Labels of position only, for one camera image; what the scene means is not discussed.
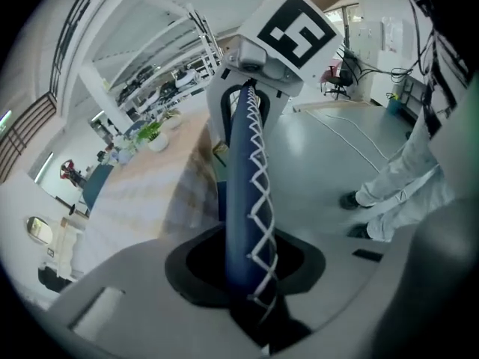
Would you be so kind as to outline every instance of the gray floor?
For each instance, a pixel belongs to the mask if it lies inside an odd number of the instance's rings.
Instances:
[[[330,108],[280,117],[266,140],[276,226],[305,240],[311,233],[346,234],[353,224],[366,222],[397,203],[392,198],[372,209],[354,212],[339,207],[341,194],[359,189],[377,172],[315,117],[344,136],[378,169],[387,161],[354,125],[322,114],[356,123],[386,157],[404,144],[405,133],[411,130],[382,107]]]

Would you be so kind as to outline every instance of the office chair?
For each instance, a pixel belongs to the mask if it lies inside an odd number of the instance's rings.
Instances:
[[[353,84],[353,72],[346,65],[346,63],[343,62],[341,64],[339,76],[326,77],[326,81],[333,84],[335,88],[327,90],[324,92],[324,95],[327,93],[336,93],[336,99],[338,99],[340,94],[346,96],[348,99],[351,99],[350,95],[346,92],[346,88]]]

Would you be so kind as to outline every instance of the person in white pants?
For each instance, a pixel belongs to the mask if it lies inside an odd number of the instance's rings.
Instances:
[[[349,236],[390,241],[394,231],[421,221],[433,210],[454,199],[438,162],[427,146],[430,141],[421,110],[409,140],[388,164],[359,191],[345,194],[340,204],[345,209],[368,208],[400,193],[408,184],[432,171],[429,179],[408,200],[393,209],[351,229]]]

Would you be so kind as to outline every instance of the potted plant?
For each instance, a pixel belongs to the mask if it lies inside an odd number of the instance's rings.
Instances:
[[[175,108],[167,109],[162,113],[159,122],[163,129],[176,129],[181,124],[181,112]]]
[[[150,123],[141,128],[137,135],[138,141],[145,140],[153,152],[161,152],[168,146],[168,137],[159,131],[159,127],[157,122]]]

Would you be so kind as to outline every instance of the desk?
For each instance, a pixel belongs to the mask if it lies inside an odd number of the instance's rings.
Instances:
[[[136,243],[218,222],[208,117],[207,111],[184,116],[161,153],[145,148],[113,169],[79,241],[81,271]]]

